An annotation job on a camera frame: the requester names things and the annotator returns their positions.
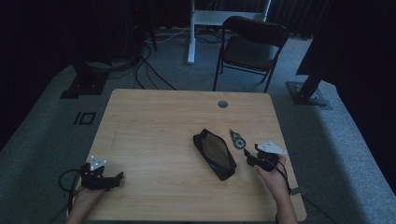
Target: black pouch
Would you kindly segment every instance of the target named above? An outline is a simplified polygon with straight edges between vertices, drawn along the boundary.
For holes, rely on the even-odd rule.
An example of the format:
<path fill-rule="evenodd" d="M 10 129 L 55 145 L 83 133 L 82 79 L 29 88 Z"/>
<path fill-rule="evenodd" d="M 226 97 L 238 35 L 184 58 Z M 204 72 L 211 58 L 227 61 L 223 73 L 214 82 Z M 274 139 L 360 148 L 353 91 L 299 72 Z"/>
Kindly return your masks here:
<path fill-rule="evenodd" d="M 193 137 L 193 141 L 220 180 L 226 180 L 235 174 L 236 163 L 222 138 L 203 129 Z"/>

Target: black chair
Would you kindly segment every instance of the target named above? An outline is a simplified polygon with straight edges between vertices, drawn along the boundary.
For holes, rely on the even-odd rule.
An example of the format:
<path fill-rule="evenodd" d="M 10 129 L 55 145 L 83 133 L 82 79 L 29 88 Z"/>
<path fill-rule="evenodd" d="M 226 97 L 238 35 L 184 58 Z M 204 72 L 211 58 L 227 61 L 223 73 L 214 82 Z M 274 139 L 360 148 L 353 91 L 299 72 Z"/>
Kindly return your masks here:
<path fill-rule="evenodd" d="M 227 30 L 233 32 L 234 35 L 225 44 Z M 264 88 L 264 92 L 267 92 L 279 53 L 289 38 L 287 29 L 279 24 L 232 16 L 222 24 L 221 34 L 222 42 L 213 91 L 216 90 L 219 69 L 221 67 L 220 72 L 223 73 L 225 66 L 262 75 L 264 76 L 262 83 L 268 77 Z"/>

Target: chair seat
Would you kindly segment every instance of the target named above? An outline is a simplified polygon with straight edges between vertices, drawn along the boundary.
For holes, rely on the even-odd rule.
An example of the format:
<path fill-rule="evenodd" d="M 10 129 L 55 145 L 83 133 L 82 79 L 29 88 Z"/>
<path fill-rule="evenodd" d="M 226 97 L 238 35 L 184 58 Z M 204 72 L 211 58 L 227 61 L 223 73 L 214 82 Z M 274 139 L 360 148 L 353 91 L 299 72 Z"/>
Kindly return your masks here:
<path fill-rule="evenodd" d="M 272 67 L 273 47 L 250 42 L 238 35 L 229 39 L 223 53 L 225 63 L 267 71 Z"/>

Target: black stand base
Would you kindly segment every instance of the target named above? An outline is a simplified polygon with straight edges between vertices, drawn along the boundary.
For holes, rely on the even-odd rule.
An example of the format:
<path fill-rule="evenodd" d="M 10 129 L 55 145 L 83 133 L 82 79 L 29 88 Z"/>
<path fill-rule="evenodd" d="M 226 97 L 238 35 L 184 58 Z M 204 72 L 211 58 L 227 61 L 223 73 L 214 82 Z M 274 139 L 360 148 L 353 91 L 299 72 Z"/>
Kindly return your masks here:
<path fill-rule="evenodd" d="M 299 94 L 301 87 L 304 85 L 303 82 L 288 81 L 286 82 L 286 85 L 288 86 L 291 98 L 296 105 L 318 105 L 320 109 L 332 110 L 332 106 L 329 101 L 323 99 L 319 89 L 316 89 L 311 97 L 303 98 Z"/>
<path fill-rule="evenodd" d="M 100 95 L 102 94 L 103 88 L 106 85 L 108 73 L 94 74 L 93 78 L 89 82 L 84 82 L 81 85 L 81 77 L 77 75 L 70 85 L 69 90 L 64 91 L 61 95 L 61 99 L 77 99 L 80 95 Z"/>

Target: gray carpet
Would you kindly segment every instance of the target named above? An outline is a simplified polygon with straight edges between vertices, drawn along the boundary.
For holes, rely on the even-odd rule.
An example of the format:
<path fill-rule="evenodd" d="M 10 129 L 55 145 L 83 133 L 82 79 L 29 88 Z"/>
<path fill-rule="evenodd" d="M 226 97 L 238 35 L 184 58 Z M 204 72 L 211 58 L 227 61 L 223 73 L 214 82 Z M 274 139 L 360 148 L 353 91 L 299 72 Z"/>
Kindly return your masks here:
<path fill-rule="evenodd" d="M 214 40 L 211 35 L 200 37 Z M 290 97 L 285 82 L 306 79 L 295 73 L 309 44 L 310 40 L 297 37 L 288 40 L 268 91 L 297 181 L 308 189 L 304 196 L 338 223 L 396 223 L 395 195 L 335 87 L 324 82 L 319 85 L 332 110 L 295 105 Z M 195 64 L 187 65 L 188 38 L 172 38 L 160 43 L 158 52 L 152 52 L 148 61 L 178 90 L 211 91 L 218 51 L 219 44 L 197 42 Z M 138 79 L 146 89 L 155 89 L 148 75 L 159 89 L 170 89 L 146 69 L 143 65 L 138 70 Z M 110 74 L 102 95 L 61 100 L 74 75 L 75 71 L 66 67 L 51 81 L 1 151 L 0 223 L 50 223 L 57 214 L 53 223 L 65 223 L 67 197 L 58 187 L 59 175 L 85 162 L 111 92 L 118 88 L 141 89 L 132 70 L 120 71 Z M 218 91 L 260 92 L 260 80 L 225 68 Z M 93 123 L 75 124 L 77 114 L 84 112 L 96 113 Z M 309 203 L 305 207 L 307 219 L 301 223 L 331 223 Z"/>

